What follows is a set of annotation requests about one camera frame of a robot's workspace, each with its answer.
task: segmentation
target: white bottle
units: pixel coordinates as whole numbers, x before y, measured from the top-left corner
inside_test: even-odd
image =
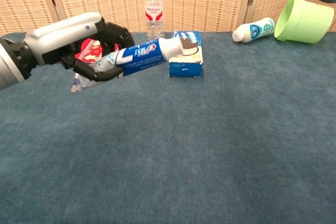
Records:
[[[145,0],[145,19],[147,39],[164,38],[163,0]]]
[[[248,43],[254,39],[268,36],[275,31],[275,22],[267,17],[257,22],[242,24],[232,33],[235,42]]]

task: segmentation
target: blue label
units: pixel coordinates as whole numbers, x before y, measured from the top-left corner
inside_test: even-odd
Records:
[[[198,77],[202,75],[201,63],[182,63],[182,62],[171,62],[169,67],[169,76],[178,77]]]
[[[257,25],[250,25],[251,38],[255,39],[261,33],[262,28]]]
[[[154,67],[156,65],[162,64],[165,62],[165,59],[162,56],[159,40],[148,41],[142,43],[138,46],[133,46],[127,48],[123,55],[118,55],[119,57],[125,58],[127,56],[133,55],[131,62],[119,64],[118,66],[124,66],[124,76],[129,74]]]

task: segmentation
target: red package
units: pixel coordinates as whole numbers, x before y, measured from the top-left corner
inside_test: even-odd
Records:
[[[76,54],[75,57],[85,63],[95,63],[102,57],[100,42],[90,38],[86,39],[81,45],[80,53]]]

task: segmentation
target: water bottle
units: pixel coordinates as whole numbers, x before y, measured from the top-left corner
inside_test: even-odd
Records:
[[[163,0],[145,0],[147,40],[164,38]]]

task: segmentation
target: plastic bottle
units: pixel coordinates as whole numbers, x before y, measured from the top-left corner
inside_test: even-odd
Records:
[[[164,38],[163,0],[145,0],[145,19],[147,39]]]
[[[242,24],[232,33],[235,42],[248,43],[254,39],[268,36],[275,31],[275,22],[267,17],[257,22]]]
[[[114,67],[123,66],[124,72],[116,77],[119,78],[157,66],[182,53],[183,46],[179,37],[171,39],[159,38],[112,52],[91,66],[96,72],[106,72]],[[74,82],[75,91],[81,91],[101,83],[104,82],[90,81],[78,75]]]

